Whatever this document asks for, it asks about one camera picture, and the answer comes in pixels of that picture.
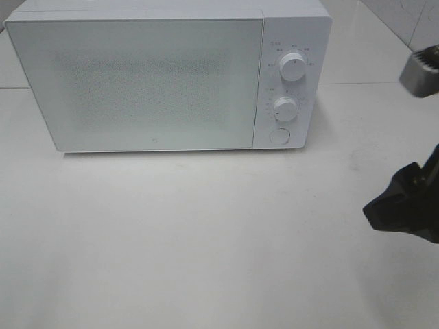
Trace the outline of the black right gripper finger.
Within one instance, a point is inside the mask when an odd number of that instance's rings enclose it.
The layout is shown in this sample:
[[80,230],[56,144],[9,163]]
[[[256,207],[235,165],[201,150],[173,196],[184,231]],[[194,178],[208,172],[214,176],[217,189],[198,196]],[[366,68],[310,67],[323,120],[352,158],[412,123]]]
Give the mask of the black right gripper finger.
[[399,169],[387,189],[363,207],[374,230],[412,234],[438,243],[438,148],[423,166]]

